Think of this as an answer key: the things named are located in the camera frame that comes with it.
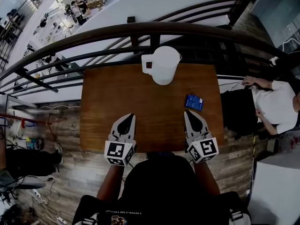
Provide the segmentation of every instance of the wooden table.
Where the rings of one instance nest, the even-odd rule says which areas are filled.
[[[223,116],[214,66],[179,64],[171,84],[156,84],[141,64],[86,70],[83,81],[80,145],[103,152],[113,123],[136,115],[137,152],[184,150],[184,103],[187,94],[204,100],[203,116],[218,146],[223,144]]]

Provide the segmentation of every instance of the white wall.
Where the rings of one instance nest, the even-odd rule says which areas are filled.
[[[5,18],[8,12],[10,12],[13,8],[18,9],[22,3],[23,0],[0,0],[0,17],[2,19]]]
[[[293,225],[298,219],[300,169],[295,167],[300,167],[299,149],[257,163],[248,207],[253,224]]]

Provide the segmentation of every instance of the hand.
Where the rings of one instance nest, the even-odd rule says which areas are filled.
[[[256,117],[258,117],[260,119],[264,118],[263,112],[259,109],[255,109],[255,115],[256,115]]]
[[[255,83],[255,80],[256,80],[255,77],[246,76],[242,82],[242,85],[252,86]]]

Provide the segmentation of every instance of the human arm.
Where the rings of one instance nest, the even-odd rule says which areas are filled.
[[[242,84],[244,86],[252,86],[254,83],[258,84],[262,88],[273,89],[272,82],[262,79],[262,78],[256,78],[256,77],[251,77],[251,76],[246,76],[244,78]]]
[[[197,181],[203,190],[211,196],[219,195],[220,189],[206,162],[194,163],[194,169]]]
[[[97,198],[109,203],[118,200],[123,173],[123,166],[112,165],[98,191]]]
[[[273,125],[265,118],[263,112],[261,112],[259,109],[256,109],[255,114],[258,118],[260,118],[262,120],[265,128],[271,135],[278,134],[277,128],[273,127]]]

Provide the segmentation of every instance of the cable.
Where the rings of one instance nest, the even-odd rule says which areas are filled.
[[[59,106],[56,106],[56,107],[42,106],[42,107],[40,107],[40,108],[38,108],[38,109],[42,109],[43,107],[50,108],[50,109],[54,109],[54,108],[57,108],[57,107],[60,107],[60,106],[68,107],[68,108],[72,108],[72,107],[79,107],[79,108],[80,108],[80,106],[66,106],[66,105],[59,105]]]
[[[54,183],[55,183],[55,179],[53,178],[53,183],[51,184],[51,187],[50,187],[50,194],[46,195],[46,197],[45,197],[47,201],[48,201],[48,196],[52,195],[52,186]]]
[[[128,163],[130,166],[132,166],[130,163]],[[132,168],[134,168],[133,166],[132,166]]]
[[[52,222],[55,222],[55,223],[57,223],[57,224],[61,224],[60,222],[59,222],[59,220],[58,220],[58,218],[54,218],[53,217],[53,215],[49,212],[49,210],[46,208],[46,204],[47,204],[47,201],[45,200],[45,199],[37,199],[37,198],[35,198],[35,200],[37,200],[37,202],[39,203],[39,204],[42,204],[43,205],[43,207],[45,208],[45,210],[46,210],[46,212],[48,212],[48,214],[50,215],[50,216],[48,216],[48,214],[46,214],[46,213],[44,213],[44,214],[40,214],[39,212],[37,213],[37,214],[39,214],[41,217],[42,216],[44,216],[44,215],[46,215]]]
[[[300,43],[299,43],[296,39],[290,38],[289,40],[285,41],[285,42],[282,44],[282,51],[283,51],[283,52],[285,51],[285,44],[288,43],[288,42],[291,41],[291,40],[295,41],[296,43],[298,43],[298,44],[300,45]]]
[[[18,145],[13,144],[12,141],[8,140],[7,138],[5,138],[5,140],[6,140],[6,141],[9,141],[9,142],[13,145],[13,147],[18,147],[18,148],[26,149],[26,148],[24,148],[24,147],[21,147],[21,146],[18,146]]]
[[[298,52],[300,52],[300,51],[294,51],[294,52],[290,52],[289,54],[291,54],[291,53],[298,53]]]
[[[1,185],[0,188],[15,188],[15,187],[21,185],[21,184],[24,182],[25,177],[26,177],[26,176],[23,176],[23,177],[20,177],[20,178],[18,178],[18,179],[15,179],[14,181],[12,181],[12,182],[10,182],[10,183],[8,183],[8,184]],[[17,185],[15,185],[15,186],[13,186],[13,187],[8,187],[8,185],[13,184],[13,183],[15,183],[15,182],[17,182],[18,180],[21,180],[21,179],[23,179],[21,183],[18,183]]]

